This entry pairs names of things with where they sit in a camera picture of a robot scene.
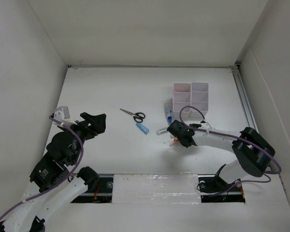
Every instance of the black scissors handle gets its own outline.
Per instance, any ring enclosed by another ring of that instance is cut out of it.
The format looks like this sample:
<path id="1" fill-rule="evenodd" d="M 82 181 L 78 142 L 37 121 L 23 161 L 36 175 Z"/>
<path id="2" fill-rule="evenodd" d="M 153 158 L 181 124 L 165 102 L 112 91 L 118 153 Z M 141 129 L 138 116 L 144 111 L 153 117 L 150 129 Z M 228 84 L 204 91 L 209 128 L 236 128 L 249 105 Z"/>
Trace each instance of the black scissors handle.
<path id="1" fill-rule="evenodd" d="M 135 115 L 136 116 L 133 116 L 134 121 L 140 122 L 140 123 L 142 123 L 143 119 L 146 117 L 145 114 L 142 112 L 135 113 Z"/>

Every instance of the white wall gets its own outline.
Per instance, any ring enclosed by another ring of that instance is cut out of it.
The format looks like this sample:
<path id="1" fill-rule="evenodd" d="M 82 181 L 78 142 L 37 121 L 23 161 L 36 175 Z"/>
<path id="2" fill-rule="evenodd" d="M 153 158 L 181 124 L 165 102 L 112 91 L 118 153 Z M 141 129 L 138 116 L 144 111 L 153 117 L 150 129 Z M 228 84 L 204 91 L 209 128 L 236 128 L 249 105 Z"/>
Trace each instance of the white wall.
<path id="1" fill-rule="evenodd" d="M 275 1 L 241 73 L 258 128 L 276 149 L 290 203 L 290 0 Z"/>
<path id="2" fill-rule="evenodd" d="M 29 0 L 71 65 L 229 66 L 268 0 Z"/>
<path id="3" fill-rule="evenodd" d="M 0 0 L 0 214 L 42 157 L 66 67 L 26 0 Z"/>

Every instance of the clear plastic tape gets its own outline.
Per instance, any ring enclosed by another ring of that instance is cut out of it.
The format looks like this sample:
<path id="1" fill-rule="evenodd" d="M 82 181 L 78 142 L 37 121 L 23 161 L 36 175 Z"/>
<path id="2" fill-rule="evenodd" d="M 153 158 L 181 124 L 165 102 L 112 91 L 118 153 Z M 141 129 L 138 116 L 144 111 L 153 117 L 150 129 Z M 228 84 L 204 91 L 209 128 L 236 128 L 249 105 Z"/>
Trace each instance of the clear plastic tape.
<path id="1" fill-rule="evenodd" d="M 197 174 L 116 174 L 112 203 L 198 204 Z"/>

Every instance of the purple cable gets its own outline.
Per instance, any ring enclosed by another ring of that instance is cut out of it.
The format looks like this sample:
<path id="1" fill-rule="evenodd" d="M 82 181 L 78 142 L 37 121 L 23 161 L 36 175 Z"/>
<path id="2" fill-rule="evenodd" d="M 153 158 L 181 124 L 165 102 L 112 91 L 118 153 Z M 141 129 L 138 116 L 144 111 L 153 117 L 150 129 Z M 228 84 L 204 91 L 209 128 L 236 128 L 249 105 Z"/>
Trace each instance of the purple cable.
<path id="1" fill-rule="evenodd" d="M 69 126 L 67 126 L 66 124 L 63 124 L 61 122 L 59 122 L 58 120 L 52 118 L 51 116 L 49 116 L 49 119 L 58 123 L 58 124 L 61 124 L 65 129 L 67 129 L 71 134 L 73 134 L 75 136 L 75 138 L 78 140 L 79 144 L 80 144 L 80 147 L 81 147 L 81 153 L 79 155 L 79 158 L 78 158 L 78 161 L 76 163 L 76 165 L 72 168 L 72 170 L 69 172 L 69 174 L 64 177 L 61 181 L 59 181 L 57 184 L 55 184 L 53 187 L 49 188 L 48 190 L 44 191 L 44 192 L 41 192 L 35 196 L 32 196 L 32 197 L 29 197 L 27 199 L 25 199 L 25 201 L 31 201 L 33 199 L 36 199 L 48 192 L 50 192 L 51 190 L 55 189 L 56 187 L 58 187 L 59 185 L 61 185 L 65 180 L 67 180 L 69 178 L 70 175 L 72 175 L 74 173 L 74 171 L 76 170 L 76 168 L 79 166 L 80 162 L 82 161 L 82 158 L 83 158 L 83 154 L 84 154 L 84 147 L 83 147 L 83 143 L 82 143 L 82 140 L 80 139 L 80 137 L 78 137 L 78 135 L 72 130 L 70 129 Z M 16 209 L 17 207 L 19 207 L 20 205 L 22 205 L 23 202 L 19 202 L 17 203 L 16 205 L 14 205 L 13 207 L 11 207 L 10 209 L 8 209 L 4 214 L 1 215 L 0 217 L 0 221 L 6 216 L 8 215 L 8 213 L 10 213 L 12 210 Z"/>
<path id="2" fill-rule="evenodd" d="M 211 130 L 208 131 L 208 130 L 205 130 L 205 129 L 197 129 L 197 128 L 195 128 L 195 127 L 190 127 L 190 126 L 188 126 L 188 125 L 183 121 L 183 119 L 182 119 L 182 112 L 183 112 L 183 110 L 186 109 L 186 108 L 192 108 L 192 109 L 198 111 L 198 112 L 201 114 L 201 116 L 203 117 L 204 120 L 205 120 L 205 116 L 204 116 L 204 114 L 203 114 L 199 109 L 197 109 L 197 108 L 195 108 L 195 107 L 193 107 L 193 106 L 189 106 L 189 105 L 187 105 L 187 106 L 183 107 L 183 108 L 180 110 L 180 112 L 179 112 L 179 118 L 180 118 L 180 121 L 181 121 L 181 122 L 182 122 L 186 127 L 188 127 L 189 129 L 194 130 L 194 131 L 206 132 L 206 133 L 209 132 L 209 133 L 212 133 L 212 134 L 217 134 L 217 135 L 226 136 L 226 137 L 230 137 L 230 138 L 234 138 L 234 139 L 240 140 L 240 141 L 242 141 L 242 142 L 244 142 L 244 143 L 246 143 L 246 144 L 249 144 L 249 145 L 253 146 L 254 148 L 256 148 L 256 149 L 258 149 L 259 151 L 261 151 L 262 153 L 264 153 L 264 154 L 265 154 L 265 155 L 266 155 L 266 156 L 267 156 L 271 161 L 273 161 L 273 163 L 274 163 L 274 164 L 277 166 L 277 168 L 278 168 L 278 171 L 277 171 L 277 172 L 268 172 L 268 171 L 266 171 L 266 172 L 265 172 L 266 174 L 263 174 L 264 176 L 266 176 L 266 177 L 268 178 L 267 181 L 259 181 L 259 180 L 243 180 L 243 181 L 237 181 L 237 182 L 235 182 L 235 183 L 234 183 L 230 188 L 228 188 L 227 190 L 225 190 L 225 191 L 223 191 L 223 192 L 216 193 L 216 194 L 214 194 L 214 195 L 210 195 L 210 196 L 215 197 L 215 196 L 218 196 L 218 195 L 220 195 L 220 194 L 222 194 L 222 193 L 228 192 L 228 191 L 230 191 L 230 189 L 232 189 L 232 188 L 235 187 L 236 185 L 238 185 L 238 184 L 240 184 L 240 183 L 244 183 L 244 182 L 268 183 L 268 182 L 271 181 L 271 178 L 270 178 L 267 174 L 280 174 L 280 173 L 281 173 L 281 166 L 280 166 L 280 164 L 277 162 L 277 160 L 274 159 L 274 157 L 272 157 L 272 156 L 271 156 L 267 151 L 265 151 L 264 149 L 262 149 L 262 148 L 259 147 L 258 145 L 252 143 L 251 141 L 248 141 L 247 139 L 243 139 L 243 138 L 237 137 L 237 136 L 235 136 L 235 135 L 231 135 L 231 134 L 225 134 L 225 133 L 220 133 L 220 132 L 211 131 Z"/>

